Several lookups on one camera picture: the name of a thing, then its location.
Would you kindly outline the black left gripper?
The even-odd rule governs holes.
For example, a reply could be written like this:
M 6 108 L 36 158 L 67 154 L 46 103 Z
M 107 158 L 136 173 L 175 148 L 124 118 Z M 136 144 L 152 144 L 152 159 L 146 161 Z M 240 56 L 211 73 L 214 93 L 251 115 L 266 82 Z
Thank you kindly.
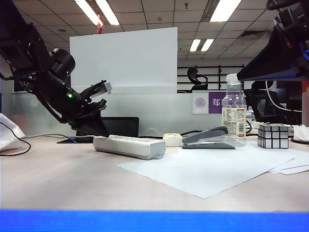
M 101 80 L 78 93 L 66 83 L 69 76 L 70 71 L 37 73 L 33 76 L 33 93 L 60 123 L 68 123 L 73 130 L 85 134 L 109 137 L 101 118 L 107 101 L 89 102 L 92 97 L 110 94 L 111 83 Z

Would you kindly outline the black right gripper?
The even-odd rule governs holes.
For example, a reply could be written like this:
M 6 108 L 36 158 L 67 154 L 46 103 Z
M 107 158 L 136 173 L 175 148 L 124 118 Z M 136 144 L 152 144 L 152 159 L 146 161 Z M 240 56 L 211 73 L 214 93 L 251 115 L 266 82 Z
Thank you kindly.
M 279 13 L 268 44 L 237 77 L 240 81 L 302 81 L 309 73 L 309 2 L 269 0 L 267 9 Z

